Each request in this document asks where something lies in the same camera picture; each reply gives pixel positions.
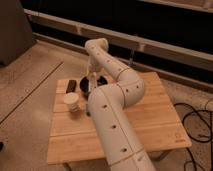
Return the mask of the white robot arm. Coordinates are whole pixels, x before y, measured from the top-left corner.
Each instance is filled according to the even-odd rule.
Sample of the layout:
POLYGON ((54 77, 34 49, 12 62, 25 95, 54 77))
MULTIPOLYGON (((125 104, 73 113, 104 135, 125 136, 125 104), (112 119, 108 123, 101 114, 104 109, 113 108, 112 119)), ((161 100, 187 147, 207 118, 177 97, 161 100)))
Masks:
POLYGON ((107 53, 105 38, 87 41, 85 49, 90 56, 89 71, 104 68, 115 80, 93 88, 87 105, 111 171, 156 171, 124 113, 144 96, 143 79, 107 53))

